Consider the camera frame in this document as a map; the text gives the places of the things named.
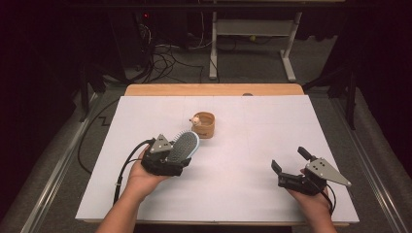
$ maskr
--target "white sheet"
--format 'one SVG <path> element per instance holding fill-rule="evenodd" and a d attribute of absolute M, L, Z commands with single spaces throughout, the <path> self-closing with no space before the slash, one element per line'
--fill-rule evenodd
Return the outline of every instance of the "white sheet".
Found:
<path fill-rule="evenodd" d="M 275 159 L 284 172 L 299 174 L 307 161 L 297 148 L 304 147 L 336 167 L 305 95 L 122 97 L 76 219 L 102 219 L 112 207 L 115 182 L 130 152 L 160 133 L 173 140 L 191 128 L 189 119 L 197 112 L 215 115 L 214 137 L 201 140 L 181 177 L 161 183 L 146 198 L 138 219 L 303 221 L 295 201 L 277 185 L 278 177 L 270 165 Z M 359 221 L 346 187 L 329 184 L 337 196 L 333 221 Z"/>

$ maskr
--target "forearm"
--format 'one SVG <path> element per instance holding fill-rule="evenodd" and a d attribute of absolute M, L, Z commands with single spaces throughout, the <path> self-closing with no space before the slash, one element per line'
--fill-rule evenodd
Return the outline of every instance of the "forearm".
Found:
<path fill-rule="evenodd" d="M 127 190 L 105 216 L 96 232 L 133 232 L 142 199 Z"/>
<path fill-rule="evenodd" d="M 329 216 L 316 220 L 308 220 L 308 225 L 312 233 L 336 233 L 336 228 Z"/>

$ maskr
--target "metal rail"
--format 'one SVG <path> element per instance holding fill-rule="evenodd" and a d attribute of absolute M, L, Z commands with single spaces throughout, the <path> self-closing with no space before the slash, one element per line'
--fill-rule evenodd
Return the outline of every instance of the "metal rail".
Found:
<path fill-rule="evenodd" d="M 385 185 L 380 179 L 378 172 L 373 167 L 372 161 L 369 159 L 369 154 L 361 144 L 361 140 L 359 139 L 357 132 L 355 130 L 352 130 L 348 125 L 342 103 L 340 103 L 336 98 L 332 99 L 331 103 L 335 111 L 340 116 L 340 119 L 342 120 L 347 132 L 351 137 L 351 140 L 359 155 L 358 159 L 360 161 L 360 166 L 364 171 L 365 176 L 376 196 L 376 200 L 381 205 L 382 211 L 384 212 L 392 230 L 394 231 L 394 233 L 410 232 L 395 206 L 395 202 L 393 201 L 391 193 L 385 188 Z"/>
<path fill-rule="evenodd" d="M 364 11 L 378 7 L 371 3 L 344 2 L 261 2 L 256 3 L 210 3 L 210 4 L 65 4 L 72 10 L 86 11 L 180 11 L 180 12 L 284 12 L 284 11 Z"/>
<path fill-rule="evenodd" d="M 21 229 L 21 233 L 35 233 L 39 231 L 42 222 L 52 204 L 52 200 L 58 192 L 58 189 L 63 182 L 64 176 L 69 169 L 71 161 L 76 154 L 75 151 L 78 148 L 79 141 L 85 133 L 87 126 L 89 125 L 90 116 L 92 116 L 92 114 L 95 112 L 95 109 L 98 106 L 101 98 L 102 97 L 97 96 L 97 94 L 93 94 L 93 96 L 91 97 L 90 115 L 81 123 L 66 152 L 64 152 L 64 154 L 62 154 L 60 159 L 57 161 L 57 164 L 55 165 L 54 170 L 52 171 L 42 194 L 40 195 L 36 205 L 30 213 L 30 216 L 28 217 L 26 223 L 24 223 L 24 226 Z"/>

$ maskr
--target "white stand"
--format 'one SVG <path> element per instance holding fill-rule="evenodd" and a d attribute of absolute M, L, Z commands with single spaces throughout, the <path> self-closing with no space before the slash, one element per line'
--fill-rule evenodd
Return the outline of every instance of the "white stand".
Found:
<path fill-rule="evenodd" d="M 288 80 L 296 82 L 296 77 L 289 60 L 297 27 L 302 13 L 296 13 L 294 20 L 243 20 L 243 19 L 217 19 L 217 13 L 213 12 L 212 24 L 212 49 L 210 55 L 209 79 L 215 80 L 218 76 L 218 52 L 216 40 L 218 35 L 255 35 L 255 36 L 288 36 L 288 44 L 285 50 L 280 50 L 282 61 Z"/>

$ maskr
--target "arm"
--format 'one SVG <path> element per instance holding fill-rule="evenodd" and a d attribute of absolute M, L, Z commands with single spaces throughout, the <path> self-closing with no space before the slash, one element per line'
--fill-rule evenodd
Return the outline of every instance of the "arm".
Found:
<path fill-rule="evenodd" d="M 313 233 L 336 233 L 329 213 L 329 203 L 321 193 L 308 196 L 290 189 L 287 191 L 299 204 Z"/>
<path fill-rule="evenodd" d="M 141 161 L 136 161 L 130 170 L 124 192 L 106 214 L 96 232 L 133 232 L 140 204 L 160 182 L 167 178 L 147 173 Z"/>

